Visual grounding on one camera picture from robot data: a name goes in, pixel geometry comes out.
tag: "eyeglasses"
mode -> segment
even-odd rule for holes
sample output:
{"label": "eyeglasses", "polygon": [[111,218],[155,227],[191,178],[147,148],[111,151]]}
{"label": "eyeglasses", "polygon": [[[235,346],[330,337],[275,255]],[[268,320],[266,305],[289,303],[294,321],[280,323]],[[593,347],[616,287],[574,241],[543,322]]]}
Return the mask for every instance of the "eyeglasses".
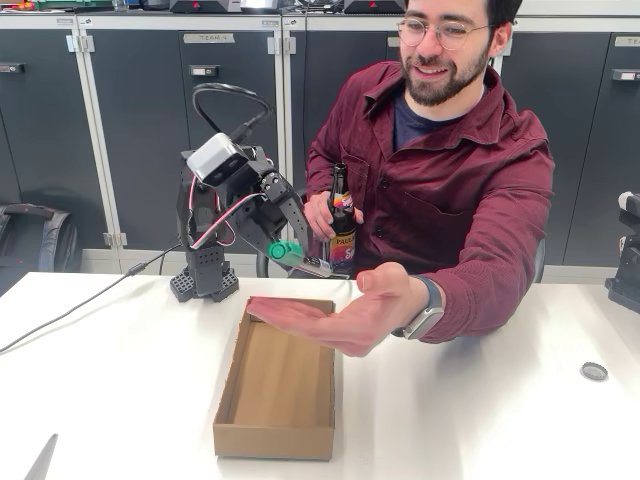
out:
{"label": "eyeglasses", "polygon": [[[444,22],[435,28],[436,37],[440,45],[442,45],[442,48],[445,50],[458,50],[464,46],[471,32],[488,27],[491,27],[491,25],[467,28],[458,22]],[[420,42],[422,42],[429,28],[428,25],[425,25],[420,20],[407,18],[398,24],[398,34],[400,35],[402,43],[409,47],[417,47]]]}

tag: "beer bottle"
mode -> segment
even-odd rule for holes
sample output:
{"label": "beer bottle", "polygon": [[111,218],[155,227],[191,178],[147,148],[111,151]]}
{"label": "beer bottle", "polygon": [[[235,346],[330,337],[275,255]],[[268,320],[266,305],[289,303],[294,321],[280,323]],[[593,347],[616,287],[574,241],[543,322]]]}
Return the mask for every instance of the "beer bottle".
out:
{"label": "beer bottle", "polygon": [[333,216],[331,227],[336,234],[329,242],[329,264],[334,272],[352,276],[355,272],[356,219],[344,163],[333,168],[329,211]]}

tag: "cabinet handle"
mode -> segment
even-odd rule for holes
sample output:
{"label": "cabinet handle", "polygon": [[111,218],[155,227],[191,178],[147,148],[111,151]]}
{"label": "cabinet handle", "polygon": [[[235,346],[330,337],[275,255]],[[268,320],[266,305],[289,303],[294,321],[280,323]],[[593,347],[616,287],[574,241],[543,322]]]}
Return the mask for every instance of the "cabinet handle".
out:
{"label": "cabinet handle", "polygon": [[24,63],[0,63],[0,73],[24,73]]}
{"label": "cabinet handle", "polygon": [[189,73],[192,77],[217,77],[220,65],[189,65]]}
{"label": "cabinet handle", "polygon": [[640,82],[640,70],[615,69],[611,78],[617,82]]}

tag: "mustache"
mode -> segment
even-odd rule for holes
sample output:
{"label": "mustache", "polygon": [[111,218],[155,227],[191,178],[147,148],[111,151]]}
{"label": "mustache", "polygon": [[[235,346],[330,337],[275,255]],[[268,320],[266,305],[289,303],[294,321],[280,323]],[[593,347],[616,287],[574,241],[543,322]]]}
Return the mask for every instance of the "mustache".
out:
{"label": "mustache", "polygon": [[416,55],[415,57],[410,57],[407,59],[407,66],[415,65],[417,67],[420,66],[429,66],[429,67],[445,67],[449,70],[455,70],[456,65],[451,60],[443,61],[443,59],[439,58],[436,55],[432,55],[430,57],[423,57],[422,55]]}

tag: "maroon shirt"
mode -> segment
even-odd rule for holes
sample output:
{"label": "maroon shirt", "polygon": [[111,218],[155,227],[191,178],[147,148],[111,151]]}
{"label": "maroon shirt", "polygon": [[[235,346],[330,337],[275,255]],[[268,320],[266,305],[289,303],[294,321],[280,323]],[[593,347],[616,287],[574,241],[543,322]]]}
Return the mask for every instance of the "maroon shirt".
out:
{"label": "maroon shirt", "polygon": [[331,187],[348,166],[359,271],[398,262],[447,296],[423,338],[441,342],[504,325],[530,287],[550,208],[553,161],[545,131],[518,113],[489,67],[487,93],[458,122],[393,150],[391,98],[404,88],[398,62],[352,75],[311,145],[307,193]]}

